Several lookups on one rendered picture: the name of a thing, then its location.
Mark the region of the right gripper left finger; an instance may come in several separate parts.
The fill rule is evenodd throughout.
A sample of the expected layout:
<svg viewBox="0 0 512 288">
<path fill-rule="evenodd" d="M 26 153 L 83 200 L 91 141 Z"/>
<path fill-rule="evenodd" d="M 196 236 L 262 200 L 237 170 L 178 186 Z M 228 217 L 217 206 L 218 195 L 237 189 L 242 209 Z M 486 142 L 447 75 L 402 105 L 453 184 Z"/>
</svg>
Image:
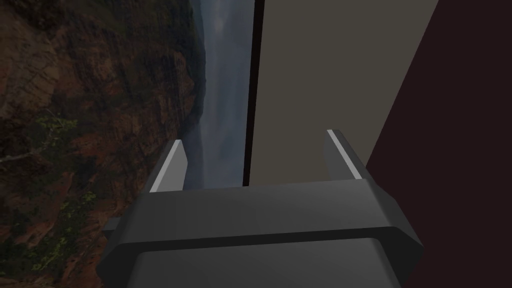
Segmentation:
<svg viewBox="0 0 512 288">
<path fill-rule="evenodd" d="M 183 142 L 180 139 L 175 140 L 164 156 L 151 182 L 149 193 L 181 191 L 184 187 L 188 160 Z"/>
</svg>

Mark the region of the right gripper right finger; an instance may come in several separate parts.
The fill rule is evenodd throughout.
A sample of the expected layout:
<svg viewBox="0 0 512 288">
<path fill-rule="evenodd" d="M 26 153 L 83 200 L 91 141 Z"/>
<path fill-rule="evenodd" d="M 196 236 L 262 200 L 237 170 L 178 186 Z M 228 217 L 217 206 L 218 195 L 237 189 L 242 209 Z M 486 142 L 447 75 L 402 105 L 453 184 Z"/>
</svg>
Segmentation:
<svg viewBox="0 0 512 288">
<path fill-rule="evenodd" d="M 368 177 L 365 165 L 337 129 L 326 130 L 323 155 L 329 177 L 333 181 L 360 180 Z"/>
</svg>

